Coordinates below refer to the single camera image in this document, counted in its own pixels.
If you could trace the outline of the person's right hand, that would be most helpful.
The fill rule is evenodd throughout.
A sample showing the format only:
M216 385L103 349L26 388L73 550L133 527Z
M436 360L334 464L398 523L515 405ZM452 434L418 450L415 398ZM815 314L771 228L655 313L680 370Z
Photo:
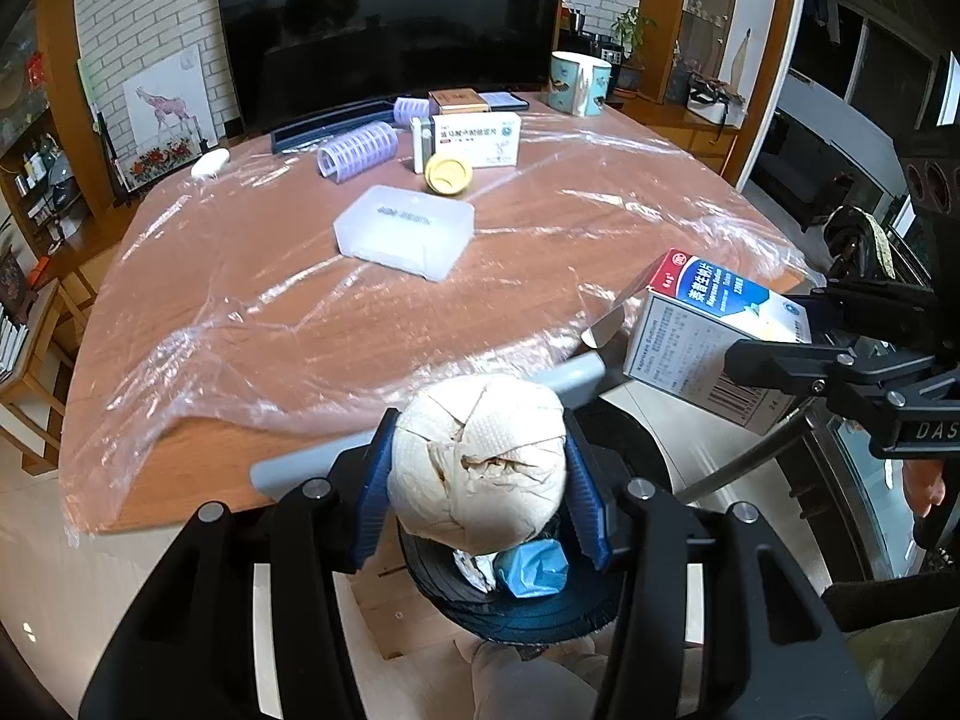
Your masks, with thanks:
M917 517L924 518L946 497L942 468L944 463L940 460L903 461L903 493L908 507Z

